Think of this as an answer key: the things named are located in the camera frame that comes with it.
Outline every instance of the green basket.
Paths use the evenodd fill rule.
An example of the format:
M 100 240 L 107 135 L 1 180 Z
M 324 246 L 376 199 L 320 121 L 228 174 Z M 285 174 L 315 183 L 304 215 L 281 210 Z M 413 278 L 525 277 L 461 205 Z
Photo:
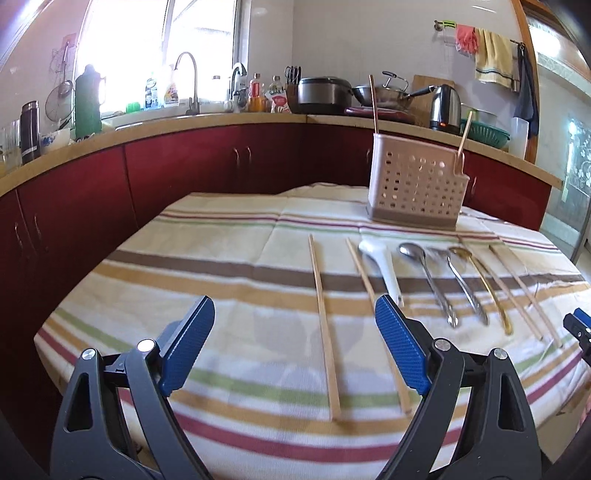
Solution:
M 467 120 L 462 120 L 461 134 L 464 134 L 466 129 Z M 495 148 L 503 148 L 507 145 L 507 142 L 511 136 L 497 127 L 491 127 L 490 125 L 483 124 L 480 122 L 472 122 L 470 131 L 468 132 L 468 138 L 476 142 L 484 143 Z

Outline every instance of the gold spoon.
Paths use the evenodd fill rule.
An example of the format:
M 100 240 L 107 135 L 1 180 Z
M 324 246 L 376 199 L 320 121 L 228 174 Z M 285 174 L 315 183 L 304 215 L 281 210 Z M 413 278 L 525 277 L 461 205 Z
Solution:
M 480 279 L 484 283 L 484 286 L 488 290 L 488 293 L 491 295 L 492 299 L 495 301 L 496 308 L 499 310 L 499 313 L 501 314 L 501 320 L 503 322 L 503 328 L 505 329 L 505 334 L 512 335 L 513 334 L 513 325 L 511 324 L 511 321 L 507 318 L 505 310 L 501 306 L 501 302 L 499 301 L 499 299 L 496 296 L 495 290 L 492 288 L 492 285 L 490 284 L 490 282 L 486 278 L 487 268 L 477 258 L 475 258 L 472 255 L 472 252 L 470 252 L 466 248 L 451 247 L 449 249 L 449 251 L 451 253 L 457 255 L 458 257 L 463 258 L 467 262 L 471 263 L 471 265 L 474 267 L 474 269 L 476 270 L 476 272 L 480 276 Z

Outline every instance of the table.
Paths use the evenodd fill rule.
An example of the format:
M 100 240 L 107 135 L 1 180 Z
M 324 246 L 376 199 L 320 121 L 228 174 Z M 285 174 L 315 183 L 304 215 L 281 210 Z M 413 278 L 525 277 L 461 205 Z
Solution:
M 393 454 L 409 421 L 401 412 L 372 306 L 345 239 L 379 238 L 395 252 L 401 242 L 457 245 L 457 232 L 512 288 L 546 335 L 536 340 L 501 294 L 515 333 L 504 335 L 492 299 L 465 267 L 491 317 L 473 314 L 452 272 L 430 259 L 437 282 L 459 314 L 452 330 L 423 272 L 394 254 L 405 314 L 431 335 L 459 349 L 488 354 L 504 348 L 519 373 L 534 419 L 541 425 L 589 379 L 578 343 L 561 326 L 575 308 L 591 312 L 591 287 L 576 267 L 539 232 L 473 210 L 457 232 L 373 223 L 367 190 L 317 185 L 279 196 L 192 194 L 171 205 L 105 259 L 62 302 L 35 337 L 48 372 L 63 391 L 81 351 L 129 350 L 181 319 L 196 297 L 216 306 L 213 330 L 185 386 L 171 405 L 214 476 L 227 479 L 374 479 Z M 314 235 L 335 347 L 343 418 L 329 421 L 320 324 L 308 237 Z M 501 239 L 518 256 L 523 281 L 553 321 L 564 347 L 551 336 L 524 293 L 488 244 Z M 385 286 L 364 259 L 377 293 Z M 416 406 L 420 400 L 413 392 Z M 462 391 L 436 466 L 449 461 L 469 393 Z M 122 395 L 132 437 L 144 442 Z

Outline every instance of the cutting board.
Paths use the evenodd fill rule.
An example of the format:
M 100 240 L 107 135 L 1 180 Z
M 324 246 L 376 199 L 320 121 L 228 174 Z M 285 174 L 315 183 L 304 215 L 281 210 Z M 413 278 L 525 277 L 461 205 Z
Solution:
M 428 87 L 429 85 L 441 85 L 447 83 L 448 85 L 455 87 L 456 84 L 453 80 L 447 80 L 437 77 L 427 77 L 425 75 L 415 75 L 413 78 L 413 92 L 420 90 L 421 88 Z M 417 118 L 417 125 L 425 128 L 429 128 L 429 120 L 431 118 L 431 103 L 433 101 L 433 93 L 430 95 L 423 95 L 422 97 L 416 97 L 413 100 L 413 104 L 409 109 L 409 112 Z

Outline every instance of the dark cloth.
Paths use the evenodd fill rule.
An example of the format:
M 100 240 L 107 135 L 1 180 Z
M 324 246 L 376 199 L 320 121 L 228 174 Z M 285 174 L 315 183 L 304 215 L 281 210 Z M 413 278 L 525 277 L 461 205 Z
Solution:
M 535 97 L 534 69 L 531 66 L 530 56 L 523 43 L 517 47 L 517 64 L 519 78 L 521 79 L 521 90 L 513 116 L 527 120 L 530 123 L 528 138 L 537 137 L 540 132 L 540 109 L 538 100 Z

